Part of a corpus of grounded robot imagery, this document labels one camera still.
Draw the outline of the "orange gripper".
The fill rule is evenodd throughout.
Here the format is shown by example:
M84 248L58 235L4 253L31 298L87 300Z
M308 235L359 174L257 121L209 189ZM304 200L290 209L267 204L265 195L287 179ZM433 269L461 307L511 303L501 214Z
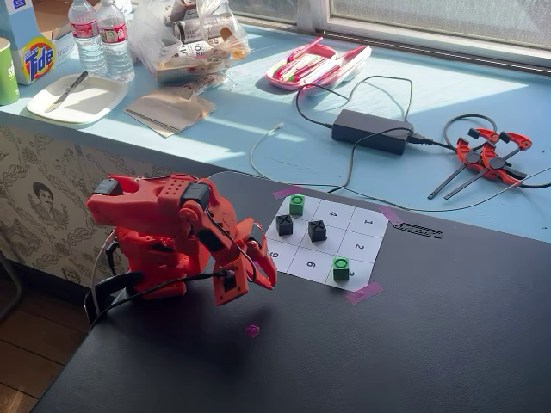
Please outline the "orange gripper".
M219 267L241 266L250 283L276 287L276 266L254 218L237 219L232 209L189 209L189 238L205 247Z

